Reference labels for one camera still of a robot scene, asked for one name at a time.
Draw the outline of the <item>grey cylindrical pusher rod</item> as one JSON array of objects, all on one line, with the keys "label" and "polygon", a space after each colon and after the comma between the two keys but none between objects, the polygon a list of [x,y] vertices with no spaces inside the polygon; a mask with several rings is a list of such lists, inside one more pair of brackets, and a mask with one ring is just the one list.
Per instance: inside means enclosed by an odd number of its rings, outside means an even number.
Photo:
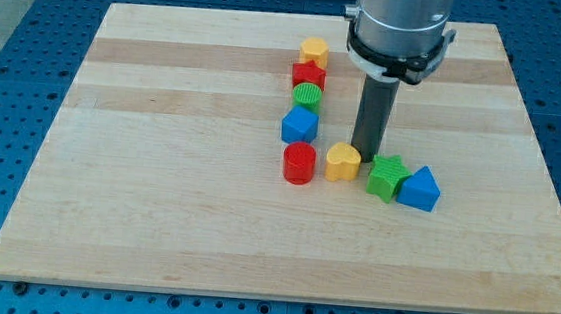
[{"label": "grey cylindrical pusher rod", "polygon": [[363,163],[372,161],[378,153],[399,85],[399,81],[386,83],[365,77],[351,137],[351,145]]}]

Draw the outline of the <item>black white tool flange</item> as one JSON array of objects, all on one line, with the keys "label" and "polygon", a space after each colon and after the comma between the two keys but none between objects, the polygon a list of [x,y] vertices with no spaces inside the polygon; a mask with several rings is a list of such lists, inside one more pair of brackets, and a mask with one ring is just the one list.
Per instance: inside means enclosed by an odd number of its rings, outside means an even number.
[{"label": "black white tool flange", "polygon": [[430,51],[420,56],[393,57],[373,51],[355,33],[355,23],[350,22],[346,48],[357,68],[381,83],[403,81],[409,85],[418,85],[436,72],[457,35],[455,29],[445,32]]}]

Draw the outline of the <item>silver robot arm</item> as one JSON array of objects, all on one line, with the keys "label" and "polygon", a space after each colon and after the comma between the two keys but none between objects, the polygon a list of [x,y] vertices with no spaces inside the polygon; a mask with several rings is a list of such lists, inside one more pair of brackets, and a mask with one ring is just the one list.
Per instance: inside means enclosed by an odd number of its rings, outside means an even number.
[{"label": "silver robot arm", "polygon": [[357,0],[345,7],[349,59],[365,74],[351,145],[372,161],[399,85],[416,85],[443,62],[456,31],[447,31],[454,0]]}]

